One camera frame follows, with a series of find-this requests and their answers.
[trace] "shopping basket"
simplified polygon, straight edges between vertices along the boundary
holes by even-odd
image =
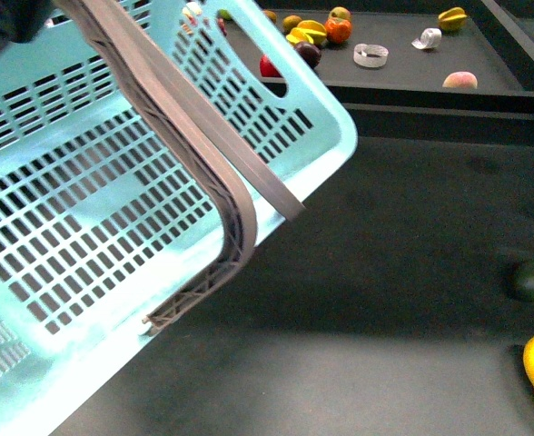
[[[213,128],[236,130],[297,198],[350,157],[353,121],[255,3],[200,2],[199,25],[183,2],[119,3],[216,108],[224,126]],[[280,69],[285,96],[237,57],[214,20],[220,8]],[[50,432],[153,338],[144,319],[232,239],[224,205],[138,114],[80,28],[61,12],[53,20],[0,55],[0,434]],[[249,210],[232,225],[252,217],[258,244],[284,219],[257,185],[241,186]]]

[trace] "white tape roll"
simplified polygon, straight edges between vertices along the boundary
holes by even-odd
[[[358,44],[354,47],[354,62],[366,68],[380,68],[387,59],[388,49],[381,45]]]
[[[424,29],[420,38],[412,41],[412,45],[419,50],[429,50],[431,48],[437,48],[441,38],[442,33],[440,32],[440,29]]]

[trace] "basket handle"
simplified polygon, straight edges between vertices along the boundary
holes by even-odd
[[[135,110],[208,193],[221,216],[224,238],[219,256],[146,317],[144,322],[152,323],[154,334],[219,289],[249,261],[257,236],[252,198],[239,175],[176,100],[175,87],[189,93],[195,88],[178,75],[173,86],[161,80],[156,65],[164,63],[166,73],[176,67],[115,0],[55,0],[55,4],[75,20]]]

